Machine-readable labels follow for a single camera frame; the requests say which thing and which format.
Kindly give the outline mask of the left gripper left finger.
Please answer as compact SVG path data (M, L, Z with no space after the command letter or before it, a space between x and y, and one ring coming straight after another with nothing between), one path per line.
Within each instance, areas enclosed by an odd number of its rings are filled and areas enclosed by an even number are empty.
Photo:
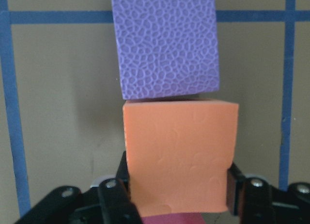
M102 181L97 191L103 223L143 223L136 205L130 198L126 152L122 154L116 177Z

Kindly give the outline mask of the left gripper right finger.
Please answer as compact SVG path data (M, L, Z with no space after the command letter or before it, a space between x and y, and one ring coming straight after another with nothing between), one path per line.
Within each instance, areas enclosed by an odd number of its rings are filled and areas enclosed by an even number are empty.
M227 171L226 205L240 224L275 224L271 186L258 177L246 177L236 164Z

